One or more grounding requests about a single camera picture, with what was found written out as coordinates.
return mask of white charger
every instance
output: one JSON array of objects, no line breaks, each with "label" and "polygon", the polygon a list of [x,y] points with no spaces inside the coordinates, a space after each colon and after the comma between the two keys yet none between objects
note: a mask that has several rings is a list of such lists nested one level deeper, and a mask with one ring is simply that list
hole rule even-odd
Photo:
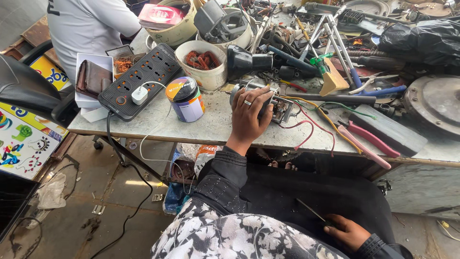
[{"label": "white charger", "polygon": [[139,86],[139,88],[137,88],[136,91],[131,94],[131,99],[135,104],[141,105],[143,102],[145,102],[145,100],[147,100],[147,93],[147,89],[145,89],[143,86]]}]

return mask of black power strip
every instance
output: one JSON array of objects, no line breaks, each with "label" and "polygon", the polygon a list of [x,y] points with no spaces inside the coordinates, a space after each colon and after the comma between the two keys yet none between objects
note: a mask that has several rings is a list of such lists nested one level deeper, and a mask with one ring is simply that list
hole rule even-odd
[{"label": "black power strip", "polygon": [[131,94],[148,81],[160,82],[167,86],[181,67],[174,57],[174,51],[165,43],[158,44],[141,58],[121,77],[104,89],[98,100],[107,109],[124,121],[131,121],[141,112],[162,90],[158,84],[148,83],[147,100],[141,105],[135,104]]}]

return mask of wallet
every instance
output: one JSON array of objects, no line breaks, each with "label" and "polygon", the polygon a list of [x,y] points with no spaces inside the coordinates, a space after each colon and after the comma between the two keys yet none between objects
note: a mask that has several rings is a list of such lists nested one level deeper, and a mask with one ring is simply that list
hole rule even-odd
[{"label": "wallet", "polygon": [[112,79],[112,72],[89,60],[84,60],[78,69],[75,90],[97,99],[102,90],[110,86]]}]

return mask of caster wheel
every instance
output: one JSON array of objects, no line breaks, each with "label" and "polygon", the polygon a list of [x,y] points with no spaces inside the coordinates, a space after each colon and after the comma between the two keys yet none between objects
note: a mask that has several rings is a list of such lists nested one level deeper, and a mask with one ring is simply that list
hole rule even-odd
[{"label": "caster wheel", "polygon": [[99,149],[103,149],[103,148],[104,148],[104,145],[103,145],[102,142],[100,142],[100,141],[94,142],[93,146],[94,146],[94,149],[96,149],[96,150],[99,150]]}]

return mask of white bucket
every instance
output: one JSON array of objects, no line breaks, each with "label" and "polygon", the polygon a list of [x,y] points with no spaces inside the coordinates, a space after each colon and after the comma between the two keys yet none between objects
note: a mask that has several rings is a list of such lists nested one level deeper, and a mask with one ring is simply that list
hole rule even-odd
[{"label": "white bucket", "polygon": [[[190,51],[195,50],[202,54],[210,51],[219,60],[220,66],[212,70],[199,70],[186,64],[185,57]],[[206,41],[188,41],[182,43],[174,52],[179,65],[187,76],[195,79],[204,90],[216,90],[227,82],[227,56],[218,47]]]},{"label": "white bucket", "polygon": [[[235,11],[240,11],[239,8],[232,8],[232,7],[227,7],[224,9],[224,11],[229,14],[231,12],[235,12]],[[244,15],[246,16],[246,18],[249,19],[249,22],[253,22],[254,18],[250,17],[248,14],[244,13]],[[230,44],[234,44],[234,45],[237,45],[237,46],[240,46],[244,49],[246,49],[250,44],[251,44],[251,41],[253,40],[254,38],[254,33],[252,32],[251,30],[251,26],[248,24],[247,25],[247,28],[246,30],[243,32],[243,34],[241,34],[238,38],[232,40],[232,41],[229,41],[229,42],[224,42],[224,43],[219,43],[219,44],[214,44],[212,43],[214,46],[220,48],[221,50],[223,50],[224,52],[227,52],[227,47],[230,45]],[[196,34],[196,39],[199,40],[199,41],[205,41],[201,35],[200,35],[200,32],[198,31],[197,34]]]},{"label": "white bucket", "polygon": [[176,48],[183,42],[193,39],[197,29],[193,24],[196,8],[192,0],[163,0],[158,3],[161,6],[174,6],[187,3],[190,5],[189,12],[175,26],[164,30],[152,30],[145,28],[152,39],[157,43],[166,43],[171,48]]}]

